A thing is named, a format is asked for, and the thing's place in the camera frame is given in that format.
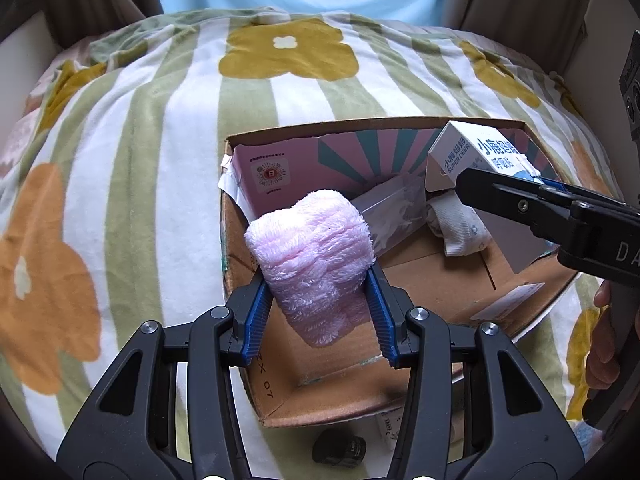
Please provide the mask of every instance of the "white box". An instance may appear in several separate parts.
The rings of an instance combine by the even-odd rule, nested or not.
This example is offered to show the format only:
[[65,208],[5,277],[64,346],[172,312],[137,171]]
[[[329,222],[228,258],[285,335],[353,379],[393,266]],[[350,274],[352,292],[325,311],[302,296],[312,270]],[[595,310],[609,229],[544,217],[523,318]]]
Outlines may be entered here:
[[[498,130],[449,121],[429,150],[424,187],[430,192],[452,189],[466,168],[495,171],[543,184],[538,179],[540,172]],[[476,212],[516,274],[549,252],[550,243],[531,234],[528,226],[485,211]]]

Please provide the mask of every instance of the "floral blanket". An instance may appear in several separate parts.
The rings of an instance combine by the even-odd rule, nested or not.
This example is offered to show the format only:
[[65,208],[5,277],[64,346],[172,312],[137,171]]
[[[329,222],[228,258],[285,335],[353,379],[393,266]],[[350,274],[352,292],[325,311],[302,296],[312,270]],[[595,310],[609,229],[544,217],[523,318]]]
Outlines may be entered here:
[[[558,76],[473,34],[345,12],[149,18],[57,66],[32,114],[28,147],[0,181],[0,384],[51,456],[143,321],[188,322],[224,301],[216,184],[231,134],[380,116],[513,118],[564,180],[619,194]],[[595,316],[586,278],[527,348],[576,419]],[[188,457],[185,369],[178,374],[178,447]],[[304,476],[279,459],[297,437],[259,429],[250,411],[240,418],[255,437],[255,475]],[[345,478],[383,476],[385,456]],[[300,463],[307,475],[317,468],[306,455]]]

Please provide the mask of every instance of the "blanket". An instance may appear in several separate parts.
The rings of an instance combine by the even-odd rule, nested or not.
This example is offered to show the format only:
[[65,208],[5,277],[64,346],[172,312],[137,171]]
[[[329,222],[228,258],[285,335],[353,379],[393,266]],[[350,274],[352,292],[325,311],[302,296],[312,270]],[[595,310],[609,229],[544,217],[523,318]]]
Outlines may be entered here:
[[[148,18],[64,60],[32,113],[30,142],[0,181],[0,384],[52,457],[143,321],[189,322],[223,303],[216,184],[231,134],[380,116],[511,118],[530,126],[563,180],[620,195],[562,78],[480,36],[346,12]],[[575,282],[572,307],[558,303],[525,348],[577,425],[594,286]],[[184,367],[178,378],[188,458]],[[271,446],[252,415],[241,415],[243,434]],[[274,449],[267,459],[255,449],[254,474],[263,465],[301,477]],[[385,456],[367,459],[370,476],[383,476]]]

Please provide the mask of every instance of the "metal screw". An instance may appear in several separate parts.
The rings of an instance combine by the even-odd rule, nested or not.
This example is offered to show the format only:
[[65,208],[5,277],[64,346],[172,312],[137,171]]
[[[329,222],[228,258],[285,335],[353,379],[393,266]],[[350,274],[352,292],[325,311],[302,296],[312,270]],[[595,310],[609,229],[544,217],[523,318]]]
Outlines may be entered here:
[[429,317],[429,311],[426,308],[422,308],[421,306],[416,306],[415,308],[411,309],[411,312],[409,312],[409,316],[413,317],[414,319],[423,320]]
[[158,330],[158,322],[157,321],[145,321],[142,325],[140,325],[140,332],[143,334],[152,334]]
[[498,326],[491,321],[485,321],[480,325],[480,329],[487,335],[496,335],[498,333]]
[[225,319],[229,315],[229,309],[226,306],[217,306],[211,309],[211,317],[215,319]]

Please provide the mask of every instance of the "black cap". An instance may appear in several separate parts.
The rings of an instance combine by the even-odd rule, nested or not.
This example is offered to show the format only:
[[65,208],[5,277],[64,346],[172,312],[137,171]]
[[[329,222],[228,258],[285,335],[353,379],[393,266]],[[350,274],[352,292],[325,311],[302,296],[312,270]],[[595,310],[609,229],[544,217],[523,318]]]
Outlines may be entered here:
[[363,438],[345,430],[329,429],[316,440],[311,457],[316,463],[353,468],[360,465],[366,452]]

